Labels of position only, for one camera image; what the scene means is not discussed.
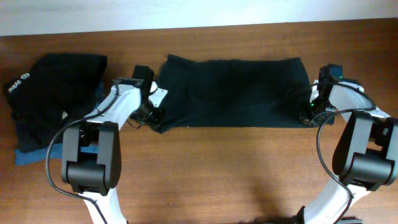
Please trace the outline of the dark green t-shirt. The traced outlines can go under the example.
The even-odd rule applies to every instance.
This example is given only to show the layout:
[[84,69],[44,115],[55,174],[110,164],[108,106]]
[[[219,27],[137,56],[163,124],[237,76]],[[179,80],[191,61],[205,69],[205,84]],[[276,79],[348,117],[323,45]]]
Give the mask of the dark green t-shirt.
[[300,122],[310,86],[301,58],[208,60],[169,55],[160,70],[168,91],[158,128],[310,128]]

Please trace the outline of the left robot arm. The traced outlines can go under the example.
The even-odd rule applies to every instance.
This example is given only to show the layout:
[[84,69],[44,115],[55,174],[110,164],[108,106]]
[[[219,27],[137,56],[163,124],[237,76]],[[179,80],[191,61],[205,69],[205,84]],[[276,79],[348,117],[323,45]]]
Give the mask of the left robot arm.
[[119,131],[128,119],[157,128],[162,117],[154,72],[137,65],[131,78],[119,78],[97,109],[63,132],[62,180],[83,199],[93,223],[127,223],[116,186],[122,169]]

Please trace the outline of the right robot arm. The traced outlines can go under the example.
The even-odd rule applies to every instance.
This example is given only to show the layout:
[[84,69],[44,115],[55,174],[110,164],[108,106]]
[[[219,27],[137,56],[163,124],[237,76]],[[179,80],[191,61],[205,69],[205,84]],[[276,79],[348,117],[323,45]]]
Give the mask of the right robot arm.
[[[397,179],[397,119],[380,110],[359,81],[344,78],[340,65],[323,66],[307,91],[311,96],[300,121],[318,129],[317,156],[330,180],[289,223],[362,223],[346,217],[346,212],[359,199]],[[338,115],[346,126],[329,169],[322,157],[321,133]]]

